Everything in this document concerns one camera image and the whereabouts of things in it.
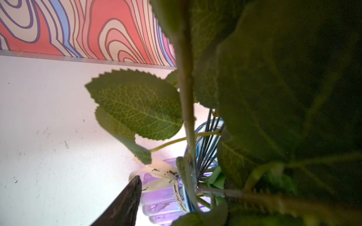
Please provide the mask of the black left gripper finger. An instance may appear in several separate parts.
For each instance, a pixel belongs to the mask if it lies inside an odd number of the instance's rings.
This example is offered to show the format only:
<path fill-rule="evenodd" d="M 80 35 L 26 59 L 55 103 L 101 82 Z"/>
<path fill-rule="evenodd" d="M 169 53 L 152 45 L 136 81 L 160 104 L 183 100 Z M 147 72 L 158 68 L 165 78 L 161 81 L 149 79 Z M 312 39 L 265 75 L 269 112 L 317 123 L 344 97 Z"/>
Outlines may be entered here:
<path fill-rule="evenodd" d="M 92 225 L 134 226 L 140 204 L 141 190 L 141 179 L 136 175 Z"/>

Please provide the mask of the purple glass vase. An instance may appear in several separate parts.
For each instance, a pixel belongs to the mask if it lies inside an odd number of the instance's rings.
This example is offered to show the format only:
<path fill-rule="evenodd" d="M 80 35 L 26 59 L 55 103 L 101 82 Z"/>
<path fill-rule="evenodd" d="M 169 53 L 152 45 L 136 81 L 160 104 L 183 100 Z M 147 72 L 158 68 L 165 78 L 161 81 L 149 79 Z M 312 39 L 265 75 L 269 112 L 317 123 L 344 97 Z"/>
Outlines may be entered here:
<path fill-rule="evenodd" d="M 185 200 L 183 182 L 178 179 L 178 195 L 174 186 L 158 191 L 143 193 L 140 198 L 143 214 L 158 226 L 170 226 L 179 217 L 194 210 L 190 201 Z"/>

